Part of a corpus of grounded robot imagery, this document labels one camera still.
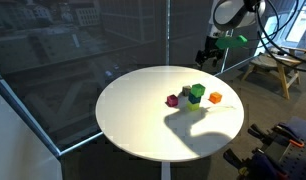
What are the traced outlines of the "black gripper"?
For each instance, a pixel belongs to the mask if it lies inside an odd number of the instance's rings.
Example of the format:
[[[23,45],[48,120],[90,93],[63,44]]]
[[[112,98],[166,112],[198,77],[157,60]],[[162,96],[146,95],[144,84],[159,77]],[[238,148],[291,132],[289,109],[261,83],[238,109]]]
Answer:
[[[215,43],[217,38],[210,36],[206,37],[205,46],[203,50],[199,50],[196,55],[196,63],[199,64],[200,70],[203,70],[206,60],[212,59],[212,66],[216,67],[217,62],[223,58],[224,50],[219,49]]]

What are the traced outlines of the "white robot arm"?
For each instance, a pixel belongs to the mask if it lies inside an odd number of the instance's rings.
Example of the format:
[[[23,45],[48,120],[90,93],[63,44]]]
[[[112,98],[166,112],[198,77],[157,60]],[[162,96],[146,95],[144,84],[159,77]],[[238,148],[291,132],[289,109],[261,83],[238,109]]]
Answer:
[[[250,26],[265,11],[265,0],[213,0],[209,25],[203,50],[197,52],[195,62],[199,69],[209,60],[213,66],[224,57],[226,49],[242,47],[248,40],[243,36],[232,37],[228,31]]]

